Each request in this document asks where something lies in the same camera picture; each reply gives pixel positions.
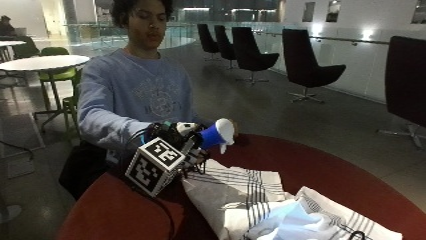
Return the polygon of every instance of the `striped towel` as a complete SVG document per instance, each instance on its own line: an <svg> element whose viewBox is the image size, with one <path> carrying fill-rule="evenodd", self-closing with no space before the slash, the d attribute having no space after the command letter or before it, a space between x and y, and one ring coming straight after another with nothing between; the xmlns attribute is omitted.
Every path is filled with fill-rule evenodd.
<svg viewBox="0 0 426 240"><path fill-rule="evenodd" d="M354 231L369 240L402 239L308 187L284 192L277 172L206 163L205 174L190 173L182 184L220 240L348 240Z"/></svg>

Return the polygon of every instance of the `gray sweatshirt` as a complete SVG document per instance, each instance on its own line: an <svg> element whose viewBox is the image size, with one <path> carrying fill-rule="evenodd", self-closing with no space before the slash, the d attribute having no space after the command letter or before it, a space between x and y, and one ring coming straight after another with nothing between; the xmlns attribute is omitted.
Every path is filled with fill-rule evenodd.
<svg viewBox="0 0 426 240"><path fill-rule="evenodd" d="M123 49L96 57L83 69L79 90L81 137L113 150L112 162L150 123L202 121L193 111L188 73L169 58L140 59Z"/></svg>

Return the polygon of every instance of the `person in background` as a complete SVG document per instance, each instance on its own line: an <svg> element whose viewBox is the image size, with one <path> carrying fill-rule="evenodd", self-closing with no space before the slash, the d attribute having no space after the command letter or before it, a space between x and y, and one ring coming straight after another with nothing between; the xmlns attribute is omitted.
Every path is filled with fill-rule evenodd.
<svg viewBox="0 0 426 240"><path fill-rule="evenodd" d="M0 36L16 36L15 28L11 25L11 18L1 16L0 18Z"/></svg>
<svg viewBox="0 0 426 240"><path fill-rule="evenodd" d="M80 133L108 149L112 166L135 155L137 146L129 147L128 140L150 124L213 124L194 112L188 72L158 52L172 11L172 0L115 0L112 18L128 30L128 45L92 59L83 69Z"/></svg>

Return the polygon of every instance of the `chair leg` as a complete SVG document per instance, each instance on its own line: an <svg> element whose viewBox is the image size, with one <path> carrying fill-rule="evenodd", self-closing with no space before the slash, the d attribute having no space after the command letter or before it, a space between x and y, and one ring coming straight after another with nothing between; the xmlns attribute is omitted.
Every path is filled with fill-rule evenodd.
<svg viewBox="0 0 426 240"><path fill-rule="evenodd" d="M79 122L77 122L76 106L75 106L75 104L71 104L71 105L72 105L72 106L69 106L71 117L72 117L72 121L73 121L73 123L75 123L75 129L76 129L77 137L79 137L79 139L81 139L81 137L80 137L80 130L79 130Z"/></svg>
<svg viewBox="0 0 426 240"><path fill-rule="evenodd" d="M212 56L209 58L204 58L204 61L222 61L220 58L214 58L214 53L212 53Z"/></svg>
<svg viewBox="0 0 426 240"><path fill-rule="evenodd" d="M409 123L407 124L407 132L393 132L389 130L377 130L377 132L382 133L382 134L393 135L393 136L409 136L413 139L413 142L414 142L417 149L425 150L422 142L421 142L421 138L426 139L426 136L417 134L419 127L421 127L419 125Z"/></svg>
<svg viewBox="0 0 426 240"><path fill-rule="evenodd" d="M68 119L68 104L65 102L63 102L63 112L64 112L64 120L65 120L67 139L71 139L71 129L69 129L69 119Z"/></svg>
<svg viewBox="0 0 426 240"><path fill-rule="evenodd" d="M43 81L40 81L40 84L41 84L41 93L43 93L45 110L49 111L51 110L51 100L49 100L49 96L48 96L48 90L45 89L45 85L44 85Z"/></svg>
<svg viewBox="0 0 426 240"><path fill-rule="evenodd" d="M232 64L232 60L229 60L229 67L226 68L226 70L232 70L232 69L234 69L236 67L233 66L233 64Z"/></svg>
<svg viewBox="0 0 426 240"><path fill-rule="evenodd" d="M248 81L252 83L252 86L257 83L257 82L269 82L268 79L254 79L254 72L252 71L252 76L250 78L237 78L236 81Z"/></svg>
<svg viewBox="0 0 426 240"><path fill-rule="evenodd" d="M292 103L302 102L302 101L306 101L306 100L313 100L313 101L316 101L318 103L325 103L318 98L314 98L314 96L317 94L308 94L308 87L305 87L305 89L304 89L304 94L300 94L300 93L288 93L288 94L290 94L292 96L296 96L296 98L292 100Z"/></svg>

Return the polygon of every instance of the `person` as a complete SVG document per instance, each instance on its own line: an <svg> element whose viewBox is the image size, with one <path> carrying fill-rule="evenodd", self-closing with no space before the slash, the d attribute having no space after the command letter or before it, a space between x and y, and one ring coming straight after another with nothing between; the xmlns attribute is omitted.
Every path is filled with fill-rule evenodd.
<svg viewBox="0 0 426 240"><path fill-rule="evenodd" d="M0 18L0 36L16 36L15 28L11 25L11 18L5 15Z"/></svg>
<svg viewBox="0 0 426 240"><path fill-rule="evenodd" d="M112 166L135 155L128 141L150 124L213 124L194 112L184 67L158 52L172 11L172 0L115 0L112 18L128 30L128 45L92 59L83 69L81 138L108 149Z"/></svg>

